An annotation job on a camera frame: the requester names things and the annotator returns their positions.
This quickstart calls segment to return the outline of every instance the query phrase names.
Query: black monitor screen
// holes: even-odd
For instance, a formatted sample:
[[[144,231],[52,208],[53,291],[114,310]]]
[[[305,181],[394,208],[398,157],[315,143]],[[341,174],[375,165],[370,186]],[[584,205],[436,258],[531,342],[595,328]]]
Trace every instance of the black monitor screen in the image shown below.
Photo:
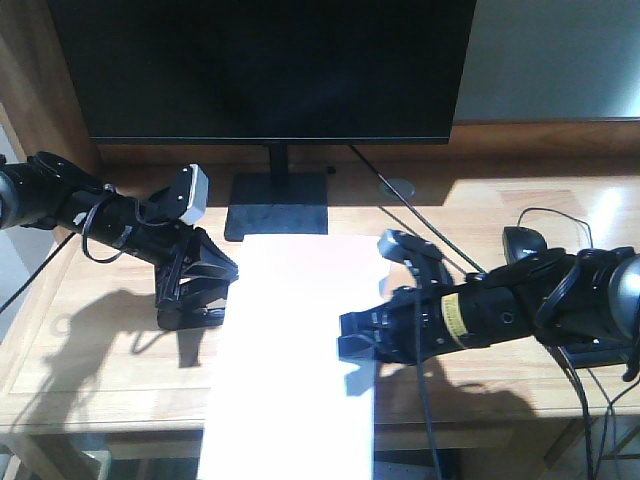
[[[446,142],[474,0],[50,0],[99,143]]]

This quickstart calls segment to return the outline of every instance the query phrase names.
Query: wooden desk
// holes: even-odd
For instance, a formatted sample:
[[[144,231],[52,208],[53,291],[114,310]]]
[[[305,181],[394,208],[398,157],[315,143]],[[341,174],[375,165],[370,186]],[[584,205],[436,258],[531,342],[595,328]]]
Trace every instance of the wooden desk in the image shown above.
[[[330,192],[336,183],[348,184],[339,174],[330,178]],[[215,173],[210,175],[217,180]],[[597,246],[638,244],[638,191],[637,176],[485,175],[457,180],[443,206],[420,211],[481,265],[495,267],[503,264],[502,227],[514,224],[530,205],[587,219]],[[403,208],[389,210],[425,233]],[[239,245],[222,239],[225,213],[224,207],[212,207],[200,225],[233,257]],[[378,235],[397,226],[375,206],[332,206],[329,215],[330,233]],[[525,224],[543,232],[550,245],[569,251],[586,246],[583,232],[561,217],[531,213]],[[47,451],[51,441],[40,441],[49,439],[47,434],[201,428],[217,372],[217,345],[224,335],[224,326],[177,334],[158,331],[152,268],[132,257],[110,265],[92,263],[78,244],[76,238],[36,281],[0,346],[0,434],[48,478],[61,476]],[[98,244],[92,244],[92,250],[96,256],[110,253]],[[270,368],[274,366],[268,359],[256,359],[260,374],[268,375]],[[580,416],[567,379],[532,339],[438,357],[429,360],[426,369],[439,446],[493,447],[482,455],[479,463],[485,464],[492,464],[491,452],[504,458],[500,449],[508,448],[510,456],[503,464],[514,463],[513,478],[537,476],[568,420]],[[622,389],[622,371],[621,366],[598,369],[608,391]],[[606,404],[586,377],[585,387],[592,412],[604,413]],[[625,397],[617,411],[637,414],[640,391]],[[414,369],[383,366],[377,386],[376,448],[423,447],[420,423]],[[473,478],[485,478],[477,470],[478,461],[471,463]]]

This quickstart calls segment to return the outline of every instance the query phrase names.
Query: power cable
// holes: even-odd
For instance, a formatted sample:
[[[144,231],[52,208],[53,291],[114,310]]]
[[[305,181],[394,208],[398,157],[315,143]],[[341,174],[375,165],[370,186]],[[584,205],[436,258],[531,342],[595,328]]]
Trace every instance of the power cable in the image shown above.
[[[31,285],[31,283],[38,277],[38,275],[42,273],[42,271],[49,264],[49,262],[51,262],[51,260],[53,260],[55,256],[58,255],[58,253],[60,253],[60,251],[69,243],[69,240],[71,240],[71,238],[74,235],[75,233],[73,232],[67,235],[67,237],[64,240],[62,240],[62,242],[60,242],[60,245],[58,245],[56,249],[53,252],[51,252],[47,258],[44,259],[44,261],[40,264],[40,266],[36,269],[36,271],[31,274],[31,276],[27,279],[27,281],[24,282],[20,286],[20,288],[18,288],[15,291],[15,293],[11,295],[11,297],[9,297],[9,299],[6,302],[2,304],[2,306],[0,307],[0,314],[2,314],[2,312],[4,312],[7,308],[9,308],[9,306],[22,294],[22,292],[24,292],[27,289],[27,287]]]
[[[391,183],[389,183],[389,181],[384,177],[384,175],[380,173],[380,171],[360,152],[360,150],[358,150],[353,145],[349,145],[349,148],[353,153],[355,153],[358,156],[358,158],[360,158],[360,160],[362,160],[362,162],[367,167],[369,167],[369,170],[371,170],[374,173],[374,175],[376,175],[380,179],[380,181],[385,184],[385,186],[398,198],[398,200],[404,203],[404,205],[409,210],[411,210],[411,213],[413,213],[416,216],[416,218],[420,220],[420,222],[422,222],[422,224],[425,227],[431,230],[431,232],[440,240],[442,240],[449,248],[451,248],[451,250],[453,250],[458,255],[460,255],[460,257],[463,258],[476,271],[480,273],[486,273],[486,270],[484,270],[480,265],[474,262],[466,253],[464,253],[451,240],[449,240],[444,234],[442,234],[440,230],[438,230],[426,218],[424,218],[424,216],[420,212],[418,212],[418,210],[416,210],[416,208],[413,205],[411,205],[409,201],[406,198],[404,198],[404,196],[400,192],[398,192],[398,190],[396,190],[396,188]]]

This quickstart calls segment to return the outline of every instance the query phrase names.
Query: yellow label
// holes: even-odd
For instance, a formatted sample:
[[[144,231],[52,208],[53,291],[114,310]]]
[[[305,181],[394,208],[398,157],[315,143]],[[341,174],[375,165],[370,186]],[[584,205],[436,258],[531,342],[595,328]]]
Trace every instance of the yellow label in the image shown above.
[[[460,347],[467,348],[460,340],[460,337],[469,333],[469,331],[464,324],[462,313],[460,313],[458,294],[451,293],[449,295],[445,295],[440,299],[440,305],[442,306],[442,318],[447,326],[447,330],[449,330],[449,335],[451,335],[453,340],[460,345]]]

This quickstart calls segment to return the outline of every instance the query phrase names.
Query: monitor base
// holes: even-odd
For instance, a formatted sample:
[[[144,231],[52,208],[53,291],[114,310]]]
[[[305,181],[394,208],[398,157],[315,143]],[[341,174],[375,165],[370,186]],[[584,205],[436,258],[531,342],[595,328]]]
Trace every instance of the monitor base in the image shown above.
[[[325,175],[287,174],[274,182],[270,173],[235,176],[224,238],[239,242],[245,235],[328,233]]]

